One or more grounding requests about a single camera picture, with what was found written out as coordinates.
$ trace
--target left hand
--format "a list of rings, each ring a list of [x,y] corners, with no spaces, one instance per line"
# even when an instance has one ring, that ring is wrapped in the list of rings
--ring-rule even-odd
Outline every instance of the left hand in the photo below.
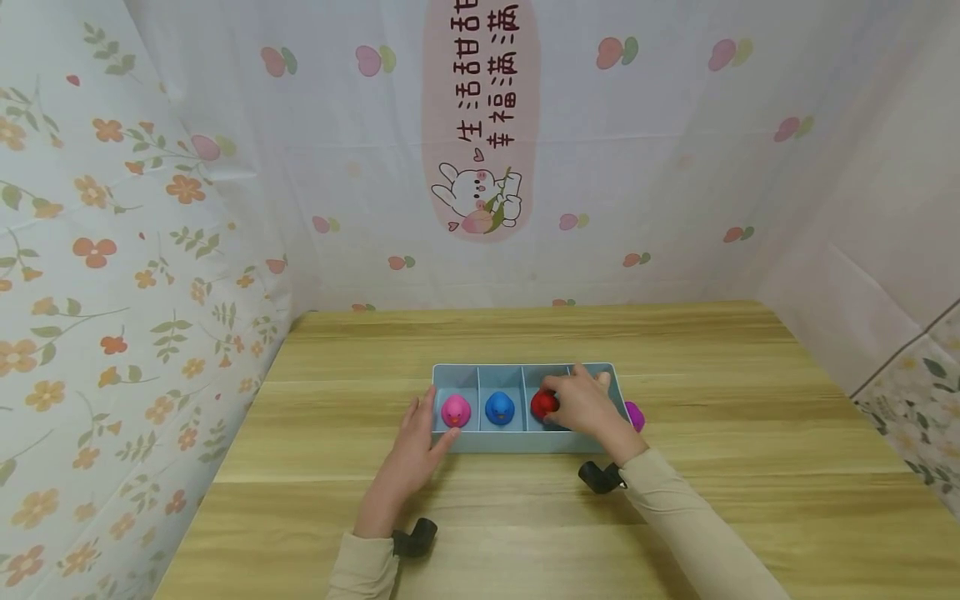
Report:
[[[440,465],[460,436],[460,428],[448,430],[430,447],[436,388],[430,386],[423,399],[414,398],[400,422],[394,448],[380,466],[367,490],[353,527],[358,538],[388,538],[394,531],[403,503],[418,492]]]

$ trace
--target white backdrop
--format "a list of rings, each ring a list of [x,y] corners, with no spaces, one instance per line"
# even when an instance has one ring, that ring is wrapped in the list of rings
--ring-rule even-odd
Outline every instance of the white backdrop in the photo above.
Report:
[[[312,309],[762,300],[960,510],[958,11],[6,0],[0,596],[149,597]]]

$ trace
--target table surface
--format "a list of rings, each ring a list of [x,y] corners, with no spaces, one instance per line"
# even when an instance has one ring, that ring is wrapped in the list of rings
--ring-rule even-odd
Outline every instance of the table surface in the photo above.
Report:
[[[796,599],[956,598],[960,527],[754,302],[310,313],[284,342],[157,597],[323,598],[435,363],[612,362],[658,447]],[[450,456],[396,598],[696,598],[574,455]]]

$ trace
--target light blue sorting tray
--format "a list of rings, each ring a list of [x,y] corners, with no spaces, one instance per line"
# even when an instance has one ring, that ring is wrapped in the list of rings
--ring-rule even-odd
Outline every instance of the light blue sorting tray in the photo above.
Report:
[[[460,453],[601,454],[590,436],[559,426],[543,425],[530,412],[530,401],[547,375],[566,375],[573,365],[434,365],[433,384],[437,399],[433,415],[436,441],[449,427],[440,409],[451,395],[463,396],[470,405],[470,420],[450,449]],[[592,375],[611,375],[610,400],[629,421],[616,370],[610,363],[585,363]],[[487,419],[484,406],[494,392],[503,392],[514,402],[514,418],[506,425]]]

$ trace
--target beige sleeve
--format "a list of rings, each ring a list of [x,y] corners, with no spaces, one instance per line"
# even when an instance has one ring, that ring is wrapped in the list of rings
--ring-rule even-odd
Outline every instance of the beige sleeve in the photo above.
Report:
[[[326,600],[388,600],[398,564],[393,540],[364,540],[344,534]]]
[[[620,470],[627,497],[703,600],[789,600],[743,540],[655,449]]]

